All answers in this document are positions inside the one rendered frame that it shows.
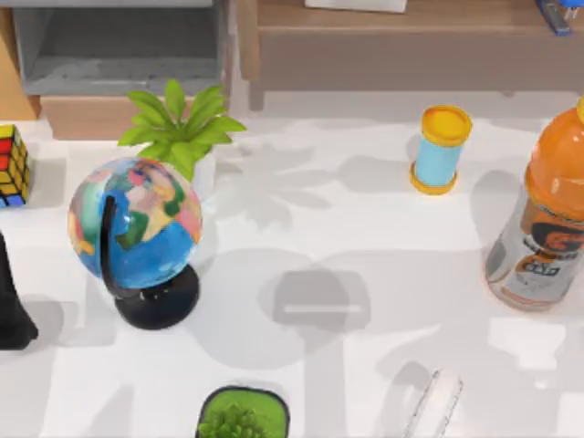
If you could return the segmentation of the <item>green leafy plant white pot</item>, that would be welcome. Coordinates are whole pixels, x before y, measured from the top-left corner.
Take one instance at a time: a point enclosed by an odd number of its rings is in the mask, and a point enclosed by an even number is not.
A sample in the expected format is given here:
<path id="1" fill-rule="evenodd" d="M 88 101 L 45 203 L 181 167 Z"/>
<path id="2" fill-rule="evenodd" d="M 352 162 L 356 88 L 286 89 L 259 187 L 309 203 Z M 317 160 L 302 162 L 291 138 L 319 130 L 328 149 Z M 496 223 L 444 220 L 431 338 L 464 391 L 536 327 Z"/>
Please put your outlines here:
<path id="1" fill-rule="evenodd" d="M 117 141 L 119 147 L 142 149 L 142 158 L 170 164 L 191 182 L 195 166 L 214 146 L 229 144 L 232 135 L 247 127 L 228 114 L 226 97 L 220 85 L 209 86 L 188 101 L 182 84 L 175 78 L 166 82 L 163 98 L 146 90 L 127 93 L 138 110 L 131 127 Z"/>

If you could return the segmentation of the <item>blue globe on black stand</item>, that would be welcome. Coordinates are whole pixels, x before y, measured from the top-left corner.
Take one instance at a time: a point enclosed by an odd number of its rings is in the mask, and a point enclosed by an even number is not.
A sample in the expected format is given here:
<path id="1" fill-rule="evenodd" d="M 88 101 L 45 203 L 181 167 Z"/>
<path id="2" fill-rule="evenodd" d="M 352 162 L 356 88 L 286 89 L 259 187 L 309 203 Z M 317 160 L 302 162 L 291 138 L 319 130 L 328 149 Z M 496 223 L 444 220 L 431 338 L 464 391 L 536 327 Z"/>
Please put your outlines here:
<path id="1" fill-rule="evenodd" d="M 191 255 L 203 230 L 198 196 L 171 165 L 141 157 L 92 171 L 68 208 L 68 237 L 83 266 L 138 329 L 172 327 L 200 295 Z"/>

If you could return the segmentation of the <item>light blue can yellow lids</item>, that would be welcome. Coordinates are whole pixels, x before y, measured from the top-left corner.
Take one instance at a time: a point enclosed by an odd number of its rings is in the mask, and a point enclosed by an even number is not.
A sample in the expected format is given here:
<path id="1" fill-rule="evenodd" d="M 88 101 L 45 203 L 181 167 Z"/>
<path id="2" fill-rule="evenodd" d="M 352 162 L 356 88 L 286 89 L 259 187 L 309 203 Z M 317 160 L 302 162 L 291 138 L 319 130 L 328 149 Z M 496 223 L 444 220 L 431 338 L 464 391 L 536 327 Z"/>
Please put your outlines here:
<path id="1" fill-rule="evenodd" d="M 410 182 L 421 193 L 443 195 L 457 182 L 457 165 L 473 123 L 455 105 L 434 105 L 421 117 L 421 137 L 410 166 Z"/>

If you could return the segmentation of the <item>green plant in black pot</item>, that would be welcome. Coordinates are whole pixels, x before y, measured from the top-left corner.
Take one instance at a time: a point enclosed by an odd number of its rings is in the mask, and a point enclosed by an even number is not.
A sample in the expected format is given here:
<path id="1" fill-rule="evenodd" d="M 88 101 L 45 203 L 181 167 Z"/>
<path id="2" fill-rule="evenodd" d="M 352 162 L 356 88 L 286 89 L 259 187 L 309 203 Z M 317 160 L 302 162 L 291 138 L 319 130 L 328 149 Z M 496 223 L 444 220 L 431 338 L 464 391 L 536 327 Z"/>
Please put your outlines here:
<path id="1" fill-rule="evenodd" d="M 288 438 L 290 412 L 275 392 L 237 385 L 208 395 L 193 438 Z"/>

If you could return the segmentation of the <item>wooden shelf unit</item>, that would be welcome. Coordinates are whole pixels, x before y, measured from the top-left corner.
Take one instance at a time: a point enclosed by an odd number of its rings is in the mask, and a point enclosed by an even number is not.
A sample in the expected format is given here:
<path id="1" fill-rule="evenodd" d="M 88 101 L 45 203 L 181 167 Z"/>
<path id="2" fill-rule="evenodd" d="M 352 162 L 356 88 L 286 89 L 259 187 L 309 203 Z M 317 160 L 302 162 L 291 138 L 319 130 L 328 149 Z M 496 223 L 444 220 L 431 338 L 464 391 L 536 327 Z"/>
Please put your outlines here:
<path id="1" fill-rule="evenodd" d="M 556 36 L 536 0 L 408 0 L 403 14 L 233 0 L 241 77 L 266 91 L 584 94 L 584 8 Z"/>

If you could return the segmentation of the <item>white box on shelf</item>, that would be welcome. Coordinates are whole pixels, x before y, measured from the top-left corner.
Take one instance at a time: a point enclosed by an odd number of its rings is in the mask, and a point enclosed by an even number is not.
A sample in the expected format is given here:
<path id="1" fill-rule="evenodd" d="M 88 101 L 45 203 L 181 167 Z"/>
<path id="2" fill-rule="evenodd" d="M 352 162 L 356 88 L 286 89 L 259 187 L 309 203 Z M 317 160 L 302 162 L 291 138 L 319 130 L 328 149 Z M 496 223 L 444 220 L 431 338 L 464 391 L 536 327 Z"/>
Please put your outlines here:
<path id="1" fill-rule="evenodd" d="M 408 0 L 304 0 L 306 7 L 403 14 Z"/>

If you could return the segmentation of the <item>pale wooden drawer front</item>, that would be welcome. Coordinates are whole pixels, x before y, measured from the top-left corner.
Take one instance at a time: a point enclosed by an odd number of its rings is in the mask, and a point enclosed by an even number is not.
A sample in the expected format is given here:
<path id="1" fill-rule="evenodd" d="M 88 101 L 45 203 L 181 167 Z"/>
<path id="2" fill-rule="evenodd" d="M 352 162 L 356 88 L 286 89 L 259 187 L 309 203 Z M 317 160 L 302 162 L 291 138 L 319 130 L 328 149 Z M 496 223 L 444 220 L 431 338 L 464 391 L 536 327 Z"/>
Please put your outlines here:
<path id="1" fill-rule="evenodd" d="M 116 141 L 140 112 L 126 96 L 42 96 L 40 104 L 59 141 Z"/>

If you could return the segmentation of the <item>grey cabinet with dark inside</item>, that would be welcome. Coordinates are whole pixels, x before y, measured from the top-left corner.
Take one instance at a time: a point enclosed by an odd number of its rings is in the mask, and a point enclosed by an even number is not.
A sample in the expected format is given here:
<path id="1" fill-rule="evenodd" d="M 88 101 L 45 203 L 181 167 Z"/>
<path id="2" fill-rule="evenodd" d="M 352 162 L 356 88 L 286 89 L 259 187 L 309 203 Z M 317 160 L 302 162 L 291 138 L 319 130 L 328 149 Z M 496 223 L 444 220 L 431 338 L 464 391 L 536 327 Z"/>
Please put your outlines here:
<path id="1" fill-rule="evenodd" d="M 11 8 L 24 91 L 38 96 L 190 95 L 220 83 L 227 0 L 0 0 Z"/>

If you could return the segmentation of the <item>orange drink bottle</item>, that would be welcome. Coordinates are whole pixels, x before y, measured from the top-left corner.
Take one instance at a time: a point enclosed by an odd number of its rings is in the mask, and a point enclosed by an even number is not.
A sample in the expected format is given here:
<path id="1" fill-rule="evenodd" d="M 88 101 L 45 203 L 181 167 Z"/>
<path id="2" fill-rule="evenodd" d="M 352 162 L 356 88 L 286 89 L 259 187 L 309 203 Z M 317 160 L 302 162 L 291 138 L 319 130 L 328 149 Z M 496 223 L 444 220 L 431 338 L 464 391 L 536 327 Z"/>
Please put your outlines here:
<path id="1" fill-rule="evenodd" d="M 507 305 L 554 307 L 584 264 L 584 96 L 542 130 L 514 211 L 485 262 Z"/>

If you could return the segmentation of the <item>colourful puzzle cube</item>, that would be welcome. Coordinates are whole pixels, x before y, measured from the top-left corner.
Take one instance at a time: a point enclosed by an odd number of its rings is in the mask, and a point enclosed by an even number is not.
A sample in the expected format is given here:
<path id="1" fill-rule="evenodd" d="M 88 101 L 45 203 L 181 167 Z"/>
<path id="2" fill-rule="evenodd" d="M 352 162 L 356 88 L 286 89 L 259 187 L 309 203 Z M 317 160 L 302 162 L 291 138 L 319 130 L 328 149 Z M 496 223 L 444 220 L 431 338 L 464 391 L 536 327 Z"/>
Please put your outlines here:
<path id="1" fill-rule="evenodd" d="M 28 158 L 16 125 L 0 125 L 0 209 L 26 205 L 30 194 Z"/>

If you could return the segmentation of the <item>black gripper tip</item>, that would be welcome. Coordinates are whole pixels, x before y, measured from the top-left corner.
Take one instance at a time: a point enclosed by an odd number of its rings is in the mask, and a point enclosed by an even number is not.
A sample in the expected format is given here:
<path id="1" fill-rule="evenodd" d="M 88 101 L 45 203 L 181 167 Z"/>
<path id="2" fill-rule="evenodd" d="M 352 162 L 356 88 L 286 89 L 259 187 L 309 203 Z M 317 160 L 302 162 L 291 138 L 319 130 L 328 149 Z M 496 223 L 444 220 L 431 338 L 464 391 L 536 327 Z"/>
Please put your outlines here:
<path id="1" fill-rule="evenodd" d="M 0 350 L 24 350 L 37 337 L 37 326 L 16 292 L 4 235 L 0 232 Z"/>

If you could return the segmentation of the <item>blue stapler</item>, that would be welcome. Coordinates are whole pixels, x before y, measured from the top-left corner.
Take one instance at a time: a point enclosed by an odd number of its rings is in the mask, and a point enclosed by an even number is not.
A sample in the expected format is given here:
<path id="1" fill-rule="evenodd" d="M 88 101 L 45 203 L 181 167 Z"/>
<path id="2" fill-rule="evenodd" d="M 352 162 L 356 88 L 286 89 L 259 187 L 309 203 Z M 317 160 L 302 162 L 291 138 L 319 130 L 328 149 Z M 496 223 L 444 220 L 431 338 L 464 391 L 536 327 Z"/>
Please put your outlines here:
<path id="1" fill-rule="evenodd" d="M 559 37 L 572 33 L 568 21 L 584 7 L 584 0 L 535 0 L 535 3 L 548 26 Z"/>

